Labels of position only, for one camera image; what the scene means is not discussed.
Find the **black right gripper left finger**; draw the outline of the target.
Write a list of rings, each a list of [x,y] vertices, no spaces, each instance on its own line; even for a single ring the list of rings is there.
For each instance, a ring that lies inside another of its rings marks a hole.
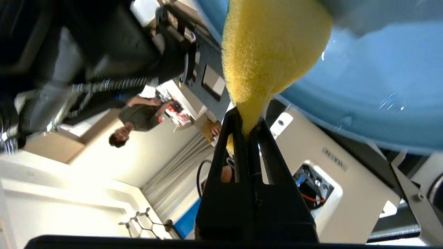
[[[236,107],[226,113],[195,220],[196,240],[258,241],[258,149],[242,134],[242,123]],[[234,144],[235,180],[225,183],[222,174],[229,137]]]

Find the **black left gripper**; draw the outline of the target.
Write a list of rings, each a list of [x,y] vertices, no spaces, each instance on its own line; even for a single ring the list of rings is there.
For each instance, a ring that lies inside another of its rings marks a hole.
[[[117,95],[193,70],[195,44],[169,20],[145,30],[133,0],[1,1],[1,138],[51,132],[110,108]]]

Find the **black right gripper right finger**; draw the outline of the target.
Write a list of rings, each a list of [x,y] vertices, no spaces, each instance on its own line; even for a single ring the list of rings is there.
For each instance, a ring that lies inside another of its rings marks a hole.
[[[266,122],[248,140],[253,236],[258,241],[318,242],[315,221]]]

